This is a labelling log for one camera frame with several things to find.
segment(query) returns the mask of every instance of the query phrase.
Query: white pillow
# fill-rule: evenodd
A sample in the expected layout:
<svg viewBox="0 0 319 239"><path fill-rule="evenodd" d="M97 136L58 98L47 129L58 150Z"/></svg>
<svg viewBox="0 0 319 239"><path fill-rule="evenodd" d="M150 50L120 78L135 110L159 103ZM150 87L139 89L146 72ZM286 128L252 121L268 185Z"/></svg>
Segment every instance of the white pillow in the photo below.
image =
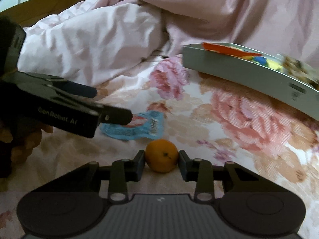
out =
<svg viewBox="0 0 319 239"><path fill-rule="evenodd" d="M160 10L151 6L97 8L67 20L61 18L61 23L53 27L45 20L30 28L18 69L61 76L89 86L131 69L162 41ZM44 30L32 31L37 27Z"/></svg>

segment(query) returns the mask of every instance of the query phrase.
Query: pink flower pattern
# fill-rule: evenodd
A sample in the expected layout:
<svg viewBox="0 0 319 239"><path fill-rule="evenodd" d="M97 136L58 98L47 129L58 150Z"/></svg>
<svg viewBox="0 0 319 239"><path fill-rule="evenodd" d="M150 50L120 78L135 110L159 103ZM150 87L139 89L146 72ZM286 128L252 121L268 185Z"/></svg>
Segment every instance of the pink flower pattern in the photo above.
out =
<svg viewBox="0 0 319 239"><path fill-rule="evenodd" d="M214 158L221 162L231 161L233 157L235 157L235 153L225 147L216 147L212 143L206 140L198 140L197 143L199 145L207 146L208 148L215 149L216 152L214 154Z"/></svg>
<svg viewBox="0 0 319 239"><path fill-rule="evenodd" d="M153 102L147 107L147 111L158 111L158 112L169 112L170 109L165 105L165 101L162 102Z"/></svg>
<svg viewBox="0 0 319 239"><path fill-rule="evenodd" d="M13 211L6 211L0 214L0 229L6 227L7 220L12 220Z"/></svg>
<svg viewBox="0 0 319 239"><path fill-rule="evenodd" d="M181 56L164 59L150 74L150 87L157 88L161 98L183 99L183 87L189 85L189 73L181 61Z"/></svg>
<svg viewBox="0 0 319 239"><path fill-rule="evenodd" d="M316 144L311 148L313 154L319 154L319 121L306 117L302 123L316 134Z"/></svg>
<svg viewBox="0 0 319 239"><path fill-rule="evenodd" d="M211 114L241 148L273 156L286 151L289 112L275 109L267 95L226 80L216 79L212 92Z"/></svg>

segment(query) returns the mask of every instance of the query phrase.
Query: wooden surface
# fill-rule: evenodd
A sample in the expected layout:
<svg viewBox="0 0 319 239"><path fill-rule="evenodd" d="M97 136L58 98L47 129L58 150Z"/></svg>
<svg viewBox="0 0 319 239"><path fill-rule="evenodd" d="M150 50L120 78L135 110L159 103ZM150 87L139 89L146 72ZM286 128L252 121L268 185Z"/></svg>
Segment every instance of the wooden surface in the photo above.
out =
<svg viewBox="0 0 319 239"><path fill-rule="evenodd" d="M22 27L30 27L39 20L51 15L59 14L65 9L84 0L29 0L0 12Z"/></svg>

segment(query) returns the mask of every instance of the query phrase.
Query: floral bedsheet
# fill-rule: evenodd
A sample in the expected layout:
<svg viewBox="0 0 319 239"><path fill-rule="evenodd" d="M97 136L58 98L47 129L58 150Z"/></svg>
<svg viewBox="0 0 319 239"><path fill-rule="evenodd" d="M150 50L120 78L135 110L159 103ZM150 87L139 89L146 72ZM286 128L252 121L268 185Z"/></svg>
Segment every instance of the floral bedsheet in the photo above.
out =
<svg viewBox="0 0 319 239"><path fill-rule="evenodd" d="M310 117L250 88L186 69L181 55L149 58L100 85L96 100L134 113L161 111L164 138L190 158L214 165L235 161L296 193L307 207L300 236L319 238L319 123ZM45 135L24 166L0 182L2 202L8 202L1 204L0 238L23 234L15 206L24 193L91 160L109 165L133 158L148 142L119 141L99 130L92 140L61 130ZM163 175L147 167L141 182L129 185L131 193L192 193L194 188L177 169ZM223 195L220 183L216 195Z"/></svg>

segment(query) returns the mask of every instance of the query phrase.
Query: snack packet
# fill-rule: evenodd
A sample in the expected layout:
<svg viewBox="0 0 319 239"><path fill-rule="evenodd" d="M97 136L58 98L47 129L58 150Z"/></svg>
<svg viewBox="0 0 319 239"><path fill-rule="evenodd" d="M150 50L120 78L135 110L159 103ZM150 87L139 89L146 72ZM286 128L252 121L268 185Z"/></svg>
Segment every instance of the snack packet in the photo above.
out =
<svg viewBox="0 0 319 239"><path fill-rule="evenodd" d="M160 139L164 132L164 114L157 111L147 111L134 114L132 121L126 125L102 124L103 134L120 140L136 140L140 138Z"/></svg>
<svg viewBox="0 0 319 239"><path fill-rule="evenodd" d="M282 65L286 70L285 74L319 90L319 72L317 69L295 58L282 54L278 55L282 58Z"/></svg>
<svg viewBox="0 0 319 239"><path fill-rule="evenodd" d="M248 51L245 51L243 49L232 47L232 46L230 46L230 48L237 49L237 50L244 51L244 52L248 52ZM253 56L253 57L247 58L247 60L252 61L254 63L257 63L261 66L268 67L270 69L273 69L273 70L276 70L279 72L283 72L283 66L280 63L275 62L273 60L270 60L270 59L264 57L263 55Z"/></svg>

